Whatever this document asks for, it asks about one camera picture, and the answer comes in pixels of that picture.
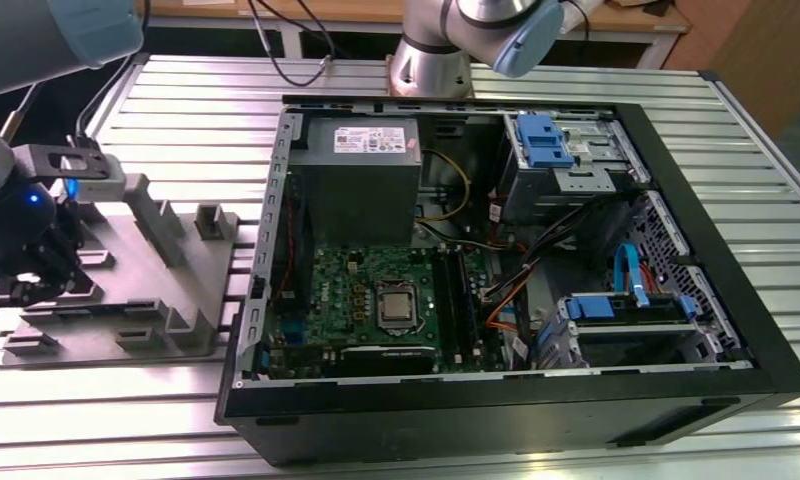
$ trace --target black cable on table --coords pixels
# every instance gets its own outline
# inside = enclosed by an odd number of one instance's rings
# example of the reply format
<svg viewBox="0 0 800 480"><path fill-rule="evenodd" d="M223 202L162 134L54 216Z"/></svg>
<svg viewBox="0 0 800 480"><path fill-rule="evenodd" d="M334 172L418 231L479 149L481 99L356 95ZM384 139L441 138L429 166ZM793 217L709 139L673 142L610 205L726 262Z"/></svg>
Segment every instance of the black cable on table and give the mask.
<svg viewBox="0 0 800 480"><path fill-rule="evenodd" d="M312 83L315 83L318 81L318 79L323 76L323 74L326 73L326 70L327 70L327 67L328 67L327 62L324 61L322 63L320 70L318 70L318 73L315 73L314 77L311 77L304 82L294 80L284 73L284 71L282 70L282 66L279 65L279 61L276 60L276 56L272 54L272 49L270 48L270 38L267 37L267 31L264 30L264 25L262 24L262 18L260 18L260 15L258 13L258 8L255 7L255 2L259 2L260 5L271 11L271 13L275 12L275 10L272 10L271 8L268 8L270 6L264 2L264 0L250 0L248 1L250 10L252 11L252 19L255 20L255 28L258 29L258 35L259 35L259 37L262 39L262 44L264 45L264 50L267 50L267 57L270 58L270 62L272 63L274 68L276 69L276 73L279 73L279 76L284 79L284 81L288 84L294 85L295 87L307 87ZM323 31L323 36L326 38L327 43L330 44L330 52L331 53L330 53L328 61L331 62L335 59L335 42L332 41L332 37L330 36L330 32L326 29L326 26L323 25L323 22L320 22L320 20L315 16L314 12L308 8L308 5L306 5L304 0L298 0L298 2L300 4L300 6L303 7L303 10L306 10L306 13L311 17L311 19L315 21L315 23L320 27L320 30Z"/></svg>
<svg viewBox="0 0 800 480"><path fill-rule="evenodd" d="M143 16L143 39L144 39L146 35L148 34L148 25L151 23L151 0L144 0L143 5L144 5L144 9L146 9L146 15ZM134 59L136 58L136 55L139 55L139 53L130 55L128 57L124 58L124 60L122 61L122 65L119 66L119 70L116 70L116 73L114 73L114 75L110 77L110 80L107 81L107 83L104 84L102 89L98 91L98 93L95 94L95 97L92 97L92 100L90 101L86 108L80 112L80 115L78 116L78 123L75 124L75 146L78 146L78 147L88 147L90 144L92 143L90 137L86 134L86 129L92 120L92 112L94 112L95 108L98 108L99 104L103 102L104 97L107 96L107 93L110 92L112 87L124 78L124 75L131 68L131 64L134 63Z"/></svg>

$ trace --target wooden table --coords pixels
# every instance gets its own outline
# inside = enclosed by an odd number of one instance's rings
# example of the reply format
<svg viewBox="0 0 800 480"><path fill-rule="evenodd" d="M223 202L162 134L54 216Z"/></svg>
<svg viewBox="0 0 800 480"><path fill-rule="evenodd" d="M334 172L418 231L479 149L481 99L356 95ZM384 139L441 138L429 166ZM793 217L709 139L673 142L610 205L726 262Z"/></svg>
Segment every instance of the wooden table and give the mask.
<svg viewBox="0 0 800 480"><path fill-rule="evenodd" d="M154 26L255 28L248 0L216 0L215 4L191 4L196 0L154 0ZM286 16L316 28L295 0L270 0L268 3ZM331 31L401 33L403 0L310 0L315 15ZM270 18L267 26L282 33L288 58L303 58L300 29ZM643 13L641 8L622 8L610 3L594 11L590 18L591 42L622 42L647 45L638 68L662 68L681 34L690 23L675 8L665 17ZM582 40L583 27L577 27L563 40Z"/></svg>

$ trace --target silver robot arm segment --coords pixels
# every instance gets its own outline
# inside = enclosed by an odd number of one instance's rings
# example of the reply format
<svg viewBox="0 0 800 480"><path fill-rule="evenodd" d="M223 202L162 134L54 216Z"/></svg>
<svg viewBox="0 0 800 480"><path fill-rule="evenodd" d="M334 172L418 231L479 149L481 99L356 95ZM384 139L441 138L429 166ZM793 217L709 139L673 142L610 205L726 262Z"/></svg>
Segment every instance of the silver robot arm segment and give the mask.
<svg viewBox="0 0 800 480"><path fill-rule="evenodd" d="M467 96L470 56L498 73L521 77L549 53L562 24L558 0L406 2L403 40L391 65L395 94Z"/></svg>

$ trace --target red wire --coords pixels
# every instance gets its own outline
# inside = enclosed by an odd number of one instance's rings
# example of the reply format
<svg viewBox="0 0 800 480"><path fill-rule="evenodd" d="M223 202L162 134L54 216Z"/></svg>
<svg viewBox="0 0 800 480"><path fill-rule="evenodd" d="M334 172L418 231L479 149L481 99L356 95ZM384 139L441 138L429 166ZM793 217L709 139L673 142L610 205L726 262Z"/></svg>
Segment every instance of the red wire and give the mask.
<svg viewBox="0 0 800 480"><path fill-rule="evenodd" d="M288 207L288 267L284 271L284 278L282 279L282 284L279 285L279 291L276 295L272 297L272 302L276 303L279 297L282 296L282 292L284 291L284 287L288 286L288 280L291 278L291 271L294 270L294 208L291 208L291 195L286 195L284 203Z"/></svg>

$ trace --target aluminum extrusion table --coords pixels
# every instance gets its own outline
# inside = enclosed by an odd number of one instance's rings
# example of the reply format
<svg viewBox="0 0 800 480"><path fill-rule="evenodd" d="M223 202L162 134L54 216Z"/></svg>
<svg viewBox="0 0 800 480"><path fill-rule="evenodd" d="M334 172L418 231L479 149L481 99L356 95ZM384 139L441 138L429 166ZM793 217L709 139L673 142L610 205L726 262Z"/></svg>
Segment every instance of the aluminum extrusion table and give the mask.
<svg viewBox="0 0 800 480"><path fill-rule="evenodd" d="M316 62L283 66L304 75ZM800 357L800 177L726 87L693 72L575 68L507 80L478 67L474 84L481 98L643 105ZM383 63L339 61L306 92L386 95L386 87ZM223 326L248 285L280 97L294 92L303 90L264 59L155 56L134 67L92 125L126 171L155 181L156 198L183 212L220 201L244 220ZM16 322L0 311L0 336ZM663 447L279 471L214 423L227 339L208 358L87 368L3 367L0 349L0 478L800 478L800 399Z"/></svg>

